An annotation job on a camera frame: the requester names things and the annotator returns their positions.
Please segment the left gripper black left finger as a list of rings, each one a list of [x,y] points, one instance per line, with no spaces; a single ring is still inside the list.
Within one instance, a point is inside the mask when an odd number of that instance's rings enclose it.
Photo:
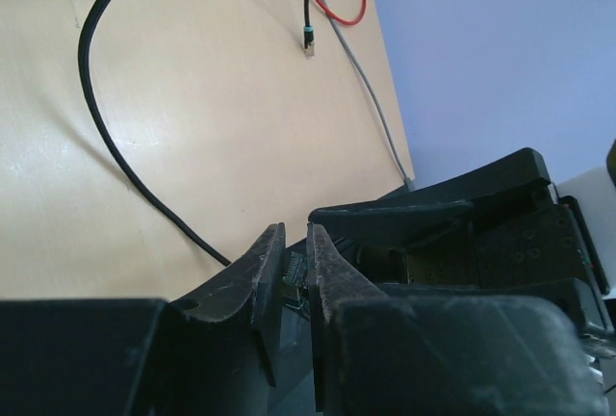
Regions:
[[[264,415],[276,384],[286,231],[164,299],[1,304],[5,415]]]

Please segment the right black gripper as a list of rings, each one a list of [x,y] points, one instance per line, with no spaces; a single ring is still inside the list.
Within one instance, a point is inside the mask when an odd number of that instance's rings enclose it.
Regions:
[[[543,156],[525,147],[413,192],[316,209],[309,222],[362,245],[412,247],[550,184]],[[570,195],[492,227],[471,224],[411,251],[404,261],[411,284],[546,299],[571,319],[581,338],[606,336],[606,276]]]

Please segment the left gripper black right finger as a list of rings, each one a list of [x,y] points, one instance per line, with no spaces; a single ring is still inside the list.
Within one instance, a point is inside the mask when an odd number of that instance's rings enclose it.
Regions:
[[[308,228],[317,410],[326,415],[603,415],[572,322],[528,296],[392,296]]]

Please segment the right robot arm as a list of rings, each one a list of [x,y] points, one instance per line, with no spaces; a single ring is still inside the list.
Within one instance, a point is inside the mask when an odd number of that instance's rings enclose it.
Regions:
[[[586,347],[614,348],[615,307],[587,220],[533,148],[412,192],[321,207],[309,221],[394,295],[543,299]]]

